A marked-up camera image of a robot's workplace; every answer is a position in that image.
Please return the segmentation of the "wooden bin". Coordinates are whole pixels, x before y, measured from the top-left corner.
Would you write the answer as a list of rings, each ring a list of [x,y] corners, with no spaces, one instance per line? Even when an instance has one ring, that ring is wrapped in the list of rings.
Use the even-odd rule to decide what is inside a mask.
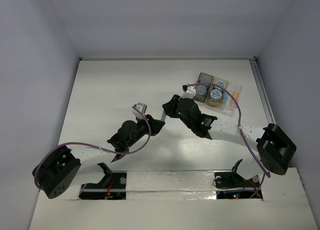
[[[224,99],[224,89],[227,88],[229,82],[225,79],[214,77],[212,80],[213,85],[210,86],[207,92],[207,97],[205,99],[205,104],[220,108]]]

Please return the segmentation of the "dark grey plastic bin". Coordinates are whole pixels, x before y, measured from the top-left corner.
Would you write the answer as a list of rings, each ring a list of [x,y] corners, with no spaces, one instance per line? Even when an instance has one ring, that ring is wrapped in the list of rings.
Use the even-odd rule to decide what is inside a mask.
[[[212,75],[201,72],[197,79],[197,84],[195,85],[196,95],[193,97],[194,101],[204,103],[209,92],[209,88],[211,87],[211,83],[214,77]]]

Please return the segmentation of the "clear plastic bin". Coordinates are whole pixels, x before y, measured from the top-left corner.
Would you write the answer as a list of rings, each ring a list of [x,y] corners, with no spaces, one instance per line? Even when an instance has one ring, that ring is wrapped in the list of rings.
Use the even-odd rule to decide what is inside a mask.
[[[225,89],[238,102],[242,92],[242,88],[243,88],[242,85],[229,82]],[[238,110],[238,107],[232,97],[230,97],[230,95],[224,91],[222,95],[222,103],[221,103],[221,106],[219,107],[221,111],[229,115],[232,115],[235,110]]]

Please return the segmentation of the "orange pencil-shaped case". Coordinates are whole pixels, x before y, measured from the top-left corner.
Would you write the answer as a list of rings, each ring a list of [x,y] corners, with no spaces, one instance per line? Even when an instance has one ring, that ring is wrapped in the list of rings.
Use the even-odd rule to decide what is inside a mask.
[[[237,108],[237,102],[238,102],[238,99],[239,99],[239,92],[238,91],[234,91],[233,94],[232,94],[232,100],[230,102],[230,106],[232,108]]]

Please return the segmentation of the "teal pencil-shaped case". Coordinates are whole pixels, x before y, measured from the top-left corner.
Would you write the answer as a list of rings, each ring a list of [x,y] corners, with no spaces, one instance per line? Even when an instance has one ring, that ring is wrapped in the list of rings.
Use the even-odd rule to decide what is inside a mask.
[[[161,120],[162,122],[165,122],[165,121],[166,121],[166,117],[167,117],[166,112],[163,110],[160,120]]]

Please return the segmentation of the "blue pencil-shaped case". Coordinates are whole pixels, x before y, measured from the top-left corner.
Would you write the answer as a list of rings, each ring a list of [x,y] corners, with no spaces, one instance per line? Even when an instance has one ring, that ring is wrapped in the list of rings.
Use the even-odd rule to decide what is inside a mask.
[[[222,104],[221,104],[221,108],[224,109],[227,105],[227,101],[229,99],[229,95],[226,94],[224,97],[223,97],[223,100],[222,100]]]

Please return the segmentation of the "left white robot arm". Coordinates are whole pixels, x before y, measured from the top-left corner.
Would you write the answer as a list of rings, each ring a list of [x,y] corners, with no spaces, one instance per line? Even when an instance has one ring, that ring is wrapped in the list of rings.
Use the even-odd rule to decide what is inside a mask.
[[[113,162],[142,150],[147,142],[135,150],[130,148],[142,137],[156,136],[165,125],[164,119],[139,114],[136,121],[127,120],[107,143],[113,150],[85,142],[67,142],[51,150],[34,168],[32,176],[39,190],[49,199],[61,196],[71,186],[80,185],[109,190],[116,182],[116,175],[108,167],[110,154]]]

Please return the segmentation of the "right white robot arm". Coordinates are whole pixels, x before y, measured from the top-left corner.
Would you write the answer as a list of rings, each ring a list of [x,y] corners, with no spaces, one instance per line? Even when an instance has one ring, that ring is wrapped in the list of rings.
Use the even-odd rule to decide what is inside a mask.
[[[166,116],[180,119],[197,137],[248,148],[251,158],[238,160],[230,173],[230,180],[235,186],[242,186],[260,174],[285,175],[297,150],[277,124],[270,123],[266,127],[232,124],[202,113],[193,99],[176,94],[162,108]]]

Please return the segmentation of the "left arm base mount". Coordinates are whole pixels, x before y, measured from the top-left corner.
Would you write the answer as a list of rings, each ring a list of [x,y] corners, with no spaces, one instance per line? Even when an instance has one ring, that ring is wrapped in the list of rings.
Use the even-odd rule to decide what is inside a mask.
[[[103,170],[103,178],[98,183],[83,184],[78,197],[81,200],[125,200],[127,172],[112,172],[103,162],[97,165]]]

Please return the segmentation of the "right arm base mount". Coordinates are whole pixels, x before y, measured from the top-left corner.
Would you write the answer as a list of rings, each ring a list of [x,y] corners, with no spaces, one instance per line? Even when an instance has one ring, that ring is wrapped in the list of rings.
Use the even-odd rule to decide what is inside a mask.
[[[218,171],[214,173],[212,185],[216,188],[218,200],[262,199],[259,177],[253,176],[246,180],[238,173],[238,167],[242,159],[238,160],[231,171]]]

